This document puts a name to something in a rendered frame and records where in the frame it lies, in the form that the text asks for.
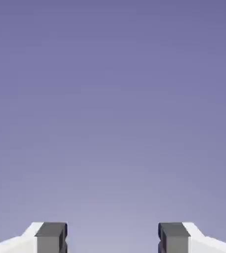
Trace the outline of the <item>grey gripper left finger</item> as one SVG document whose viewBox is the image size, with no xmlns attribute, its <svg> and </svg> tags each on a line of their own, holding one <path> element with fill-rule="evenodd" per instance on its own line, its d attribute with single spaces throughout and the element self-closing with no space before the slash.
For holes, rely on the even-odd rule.
<svg viewBox="0 0 226 253">
<path fill-rule="evenodd" d="M 25 232 L 0 242 L 0 253 L 68 253 L 66 222 L 32 222 Z"/>
</svg>

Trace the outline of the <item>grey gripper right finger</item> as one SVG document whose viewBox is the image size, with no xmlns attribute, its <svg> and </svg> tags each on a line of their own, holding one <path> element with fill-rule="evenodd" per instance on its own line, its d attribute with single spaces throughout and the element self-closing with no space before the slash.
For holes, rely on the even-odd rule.
<svg viewBox="0 0 226 253">
<path fill-rule="evenodd" d="M 158 237 L 158 253 L 226 253 L 226 242 L 205 236 L 193 222 L 160 222 Z"/>
</svg>

